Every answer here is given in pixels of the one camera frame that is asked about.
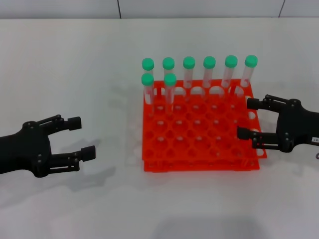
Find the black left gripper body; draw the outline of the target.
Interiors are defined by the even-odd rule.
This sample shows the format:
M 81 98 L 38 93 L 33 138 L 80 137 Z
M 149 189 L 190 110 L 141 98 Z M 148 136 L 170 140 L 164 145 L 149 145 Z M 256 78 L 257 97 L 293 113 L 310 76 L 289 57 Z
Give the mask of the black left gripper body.
M 0 138 L 1 174 L 27 170 L 35 177 L 49 174 L 51 147 L 48 135 L 35 121 L 25 122 L 20 131 Z

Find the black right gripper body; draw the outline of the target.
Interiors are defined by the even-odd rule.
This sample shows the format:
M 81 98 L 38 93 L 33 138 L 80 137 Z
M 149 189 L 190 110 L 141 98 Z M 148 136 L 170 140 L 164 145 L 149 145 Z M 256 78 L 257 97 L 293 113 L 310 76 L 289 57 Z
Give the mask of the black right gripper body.
M 299 144 L 318 146 L 319 114 L 306 110 L 300 100 L 285 100 L 279 111 L 276 135 L 281 152 L 291 152 Z

